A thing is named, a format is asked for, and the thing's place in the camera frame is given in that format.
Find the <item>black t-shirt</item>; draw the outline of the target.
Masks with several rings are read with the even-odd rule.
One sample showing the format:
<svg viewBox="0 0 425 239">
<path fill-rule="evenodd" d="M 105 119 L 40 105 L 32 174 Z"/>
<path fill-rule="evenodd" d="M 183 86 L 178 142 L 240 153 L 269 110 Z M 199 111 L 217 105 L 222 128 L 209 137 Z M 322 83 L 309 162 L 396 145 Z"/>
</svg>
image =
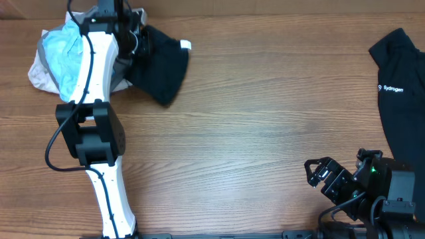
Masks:
<svg viewBox="0 0 425 239">
<path fill-rule="evenodd" d="M 141 46 L 124 78 L 162 106 L 172 104 L 189 67 L 192 43 L 174 39 L 148 25 L 139 36 Z"/>
</svg>

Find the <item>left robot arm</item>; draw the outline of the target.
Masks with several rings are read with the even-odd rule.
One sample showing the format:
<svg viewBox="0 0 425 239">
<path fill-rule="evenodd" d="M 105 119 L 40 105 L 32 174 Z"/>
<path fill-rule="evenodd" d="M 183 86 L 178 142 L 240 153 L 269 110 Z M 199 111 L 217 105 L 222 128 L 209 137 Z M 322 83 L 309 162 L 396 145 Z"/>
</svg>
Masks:
<svg viewBox="0 0 425 239">
<path fill-rule="evenodd" d="M 79 23 L 82 63 L 75 91 L 67 104 L 56 107 L 59 124 L 75 171 L 85 172 L 94 188 L 102 217 L 101 238 L 141 238 L 122 170 L 126 135 L 110 103 L 113 66 L 120 54 L 138 48 L 137 35 L 116 13 L 95 14 Z"/>
</svg>

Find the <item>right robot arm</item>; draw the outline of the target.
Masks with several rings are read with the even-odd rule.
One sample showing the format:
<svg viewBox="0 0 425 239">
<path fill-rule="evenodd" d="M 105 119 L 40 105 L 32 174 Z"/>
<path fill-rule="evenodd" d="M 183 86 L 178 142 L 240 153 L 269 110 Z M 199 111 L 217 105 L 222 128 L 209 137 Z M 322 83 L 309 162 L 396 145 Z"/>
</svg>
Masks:
<svg viewBox="0 0 425 239">
<path fill-rule="evenodd" d="M 423 238 L 415 218 L 414 171 L 380 154 L 360 156 L 350 173 L 330 157 L 304 164 L 307 182 L 333 206 L 318 217 L 317 238 Z"/>
</svg>

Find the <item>grey folded garment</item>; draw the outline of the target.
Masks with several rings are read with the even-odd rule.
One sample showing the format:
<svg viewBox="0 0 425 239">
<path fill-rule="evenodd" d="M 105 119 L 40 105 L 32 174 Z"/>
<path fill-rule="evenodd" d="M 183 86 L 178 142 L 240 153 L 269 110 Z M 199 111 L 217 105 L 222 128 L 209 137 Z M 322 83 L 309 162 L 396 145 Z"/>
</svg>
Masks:
<svg viewBox="0 0 425 239">
<path fill-rule="evenodd" d="M 51 76 L 58 83 L 58 95 L 67 102 L 77 86 L 83 53 L 82 37 L 70 13 L 66 14 L 64 24 L 49 30 L 42 47 Z"/>
</svg>

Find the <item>light blue folded shirt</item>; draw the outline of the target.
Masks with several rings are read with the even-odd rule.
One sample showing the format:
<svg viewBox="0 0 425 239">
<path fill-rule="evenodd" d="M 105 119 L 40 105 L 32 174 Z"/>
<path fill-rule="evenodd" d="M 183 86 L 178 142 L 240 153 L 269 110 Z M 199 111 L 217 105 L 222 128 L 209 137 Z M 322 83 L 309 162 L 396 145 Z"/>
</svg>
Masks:
<svg viewBox="0 0 425 239">
<path fill-rule="evenodd" d="M 118 56 L 113 34 L 99 31 L 82 36 L 77 24 L 69 20 L 61 29 L 49 32 L 41 45 L 62 101 L 77 104 L 86 83 L 85 104 L 110 101 L 113 65 Z"/>
</svg>

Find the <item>black shirt with white logo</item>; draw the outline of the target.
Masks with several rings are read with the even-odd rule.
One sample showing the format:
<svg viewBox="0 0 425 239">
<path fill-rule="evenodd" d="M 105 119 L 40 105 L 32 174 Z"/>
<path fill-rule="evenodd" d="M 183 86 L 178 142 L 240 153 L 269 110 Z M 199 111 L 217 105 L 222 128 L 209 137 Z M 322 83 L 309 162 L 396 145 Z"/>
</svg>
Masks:
<svg viewBox="0 0 425 239">
<path fill-rule="evenodd" d="M 394 159 L 414 169 L 416 217 L 424 221 L 424 53 L 402 28 L 369 49 L 378 66 L 378 107 Z"/>
</svg>

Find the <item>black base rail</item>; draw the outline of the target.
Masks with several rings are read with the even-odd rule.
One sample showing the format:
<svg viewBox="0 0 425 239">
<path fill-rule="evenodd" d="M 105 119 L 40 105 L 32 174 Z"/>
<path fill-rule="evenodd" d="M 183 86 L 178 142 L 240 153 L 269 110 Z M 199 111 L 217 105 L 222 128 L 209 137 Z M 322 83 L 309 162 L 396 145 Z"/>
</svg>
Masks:
<svg viewBox="0 0 425 239">
<path fill-rule="evenodd" d="M 135 231 L 132 235 L 125 235 L 122 239 L 319 239 L 328 238 L 324 233 L 316 230 L 285 230 L 280 233 L 251 233 L 251 234 L 194 234 L 172 235 L 140 234 Z"/>
</svg>

